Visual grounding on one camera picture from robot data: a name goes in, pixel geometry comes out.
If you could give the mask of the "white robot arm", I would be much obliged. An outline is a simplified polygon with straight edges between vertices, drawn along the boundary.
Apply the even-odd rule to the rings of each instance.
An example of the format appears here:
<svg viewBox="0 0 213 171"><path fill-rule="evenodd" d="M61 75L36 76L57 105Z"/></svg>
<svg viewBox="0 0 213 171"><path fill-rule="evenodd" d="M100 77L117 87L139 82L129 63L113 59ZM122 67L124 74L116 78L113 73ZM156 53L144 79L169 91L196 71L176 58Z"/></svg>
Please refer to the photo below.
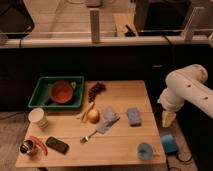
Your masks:
<svg viewBox="0 0 213 171"><path fill-rule="evenodd" d="M176 119L176 112L186 101L213 118L213 90L204 85L207 79L207 70L199 64L174 70L166 76L166 88L158 98L158 103L163 108L162 126L164 128L172 125Z"/></svg>

